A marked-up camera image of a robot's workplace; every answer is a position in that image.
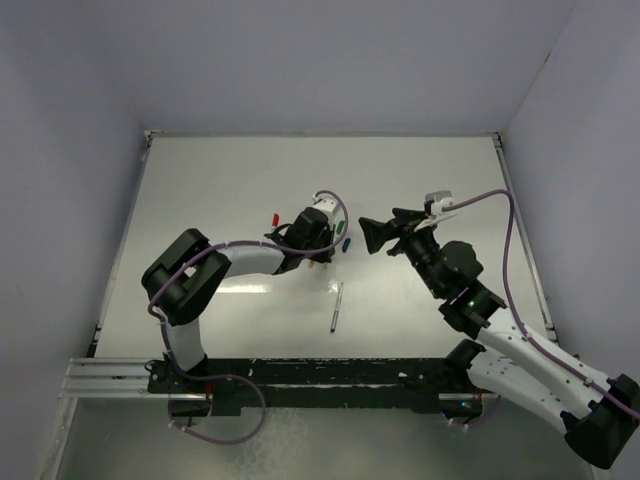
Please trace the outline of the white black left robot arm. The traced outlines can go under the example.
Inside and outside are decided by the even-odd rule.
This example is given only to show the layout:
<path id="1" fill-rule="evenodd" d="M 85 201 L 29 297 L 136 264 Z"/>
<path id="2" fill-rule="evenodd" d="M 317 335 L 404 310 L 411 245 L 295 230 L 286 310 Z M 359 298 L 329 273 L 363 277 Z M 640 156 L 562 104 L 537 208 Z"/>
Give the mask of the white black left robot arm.
<path id="1" fill-rule="evenodd" d="M 202 387 L 206 359 L 199 317 L 226 278 L 251 274 L 281 275 L 309 257 L 328 263 L 339 205 L 328 199 L 305 208 L 291 224 L 277 227 L 260 241 L 239 241 L 213 249 L 195 228 L 185 230 L 141 278 L 153 308 L 160 310 L 163 338 L 175 364 L 171 381 L 184 392 Z"/>

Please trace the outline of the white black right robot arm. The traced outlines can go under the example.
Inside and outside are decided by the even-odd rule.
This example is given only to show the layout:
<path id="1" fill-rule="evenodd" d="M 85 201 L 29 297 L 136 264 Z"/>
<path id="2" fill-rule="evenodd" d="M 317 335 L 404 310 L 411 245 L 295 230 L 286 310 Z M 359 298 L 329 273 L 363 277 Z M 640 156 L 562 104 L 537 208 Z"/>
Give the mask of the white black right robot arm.
<path id="1" fill-rule="evenodd" d="M 517 319 L 514 308 L 484 286 L 471 244 L 439 245 L 436 226 L 419 211 L 397 209 L 393 219 L 358 220 L 369 253 L 393 241 L 388 255 L 405 256 L 446 323 L 466 335 L 469 357 L 445 366 L 456 391 L 474 384 L 539 416 L 556 428 L 584 461 L 610 469 L 639 427 L 639 385 L 613 378 L 570 355 Z"/>

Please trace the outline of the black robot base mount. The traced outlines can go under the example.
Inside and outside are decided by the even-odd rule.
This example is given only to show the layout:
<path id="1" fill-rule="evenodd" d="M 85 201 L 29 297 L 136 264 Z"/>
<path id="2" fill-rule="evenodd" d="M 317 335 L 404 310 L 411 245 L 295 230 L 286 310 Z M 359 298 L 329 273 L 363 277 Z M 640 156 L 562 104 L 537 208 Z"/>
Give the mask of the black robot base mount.
<path id="1" fill-rule="evenodd" d="M 208 359 L 179 375 L 168 359 L 146 363 L 148 390 L 179 417 L 238 416 L 245 408 L 402 409 L 469 422 L 481 390 L 443 358 Z"/>

